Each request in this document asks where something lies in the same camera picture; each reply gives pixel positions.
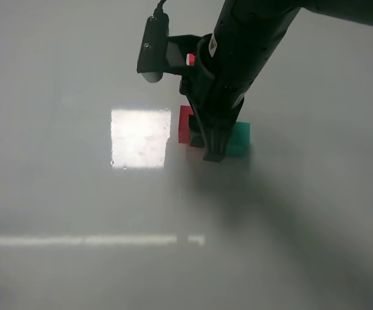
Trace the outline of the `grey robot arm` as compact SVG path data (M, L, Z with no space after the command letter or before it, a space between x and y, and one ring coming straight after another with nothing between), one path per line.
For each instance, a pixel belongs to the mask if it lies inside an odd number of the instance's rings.
M187 46L178 140L206 161L241 156L249 127L238 121L246 95L301 14L373 28L373 1L226 1L211 33Z

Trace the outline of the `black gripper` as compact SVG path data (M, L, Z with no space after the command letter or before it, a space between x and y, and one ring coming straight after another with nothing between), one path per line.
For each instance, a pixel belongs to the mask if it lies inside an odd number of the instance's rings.
M223 6L212 34L180 37L181 50L195 57L181 88L193 109L189 146L205 144L204 161L226 157L245 94L298 12L298 6Z

